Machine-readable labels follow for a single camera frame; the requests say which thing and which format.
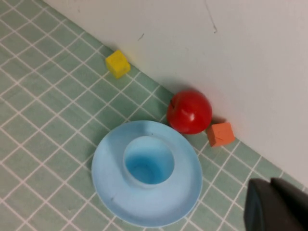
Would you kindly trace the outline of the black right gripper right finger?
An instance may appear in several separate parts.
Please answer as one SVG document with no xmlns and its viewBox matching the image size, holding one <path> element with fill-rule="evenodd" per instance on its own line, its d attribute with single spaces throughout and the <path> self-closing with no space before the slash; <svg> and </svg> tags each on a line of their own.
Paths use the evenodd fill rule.
<svg viewBox="0 0 308 231">
<path fill-rule="evenodd" d="M 304 231 L 308 230 L 308 194 L 281 178 L 271 178 L 270 184 L 279 193 Z"/>
</svg>

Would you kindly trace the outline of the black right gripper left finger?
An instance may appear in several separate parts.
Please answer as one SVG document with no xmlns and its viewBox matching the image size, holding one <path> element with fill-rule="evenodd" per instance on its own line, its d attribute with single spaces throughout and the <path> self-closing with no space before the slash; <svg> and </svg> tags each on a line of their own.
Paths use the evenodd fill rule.
<svg viewBox="0 0 308 231">
<path fill-rule="evenodd" d="M 251 179 L 244 207 L 247 231 L 302 231 L 270 181 Z"/>
</svg>

